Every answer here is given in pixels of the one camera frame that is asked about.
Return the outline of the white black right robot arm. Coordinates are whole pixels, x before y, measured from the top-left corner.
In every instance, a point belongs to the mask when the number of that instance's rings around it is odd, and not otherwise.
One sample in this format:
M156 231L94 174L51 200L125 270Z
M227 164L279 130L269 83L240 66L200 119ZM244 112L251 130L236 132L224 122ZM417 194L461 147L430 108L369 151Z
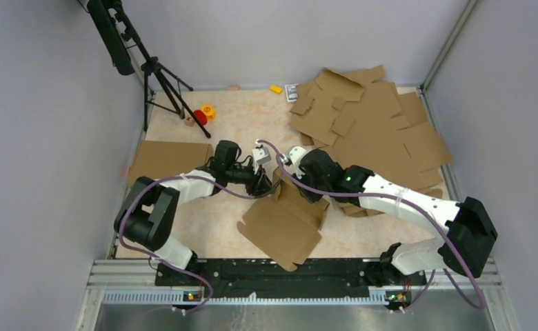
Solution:
M420 270L445 268L479 278L498 234L483 203L444 200L402 187L372 170L342 168L320 149L294 146L286 153L300 193L314 202L324 195L340 203L393 215L433 235L416 243L396 243L381 255L381 275L401 283Z

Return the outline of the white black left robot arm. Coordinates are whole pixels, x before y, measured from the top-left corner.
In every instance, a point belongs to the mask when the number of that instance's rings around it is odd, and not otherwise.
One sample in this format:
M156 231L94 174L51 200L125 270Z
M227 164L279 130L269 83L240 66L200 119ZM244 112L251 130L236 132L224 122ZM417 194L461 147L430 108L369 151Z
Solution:
M216 195L230 183L244 186L245 199L261 199L276 190L263 168L271 160L268 148L257 143L243 161L239 160L241 152L234 141L221 140L194 170L164 179L137 178L114 220L114 231L120 239L139 244L172 265L171 275L181 285L193 283L198 274L193 263L197 254L172 235L178 206Z

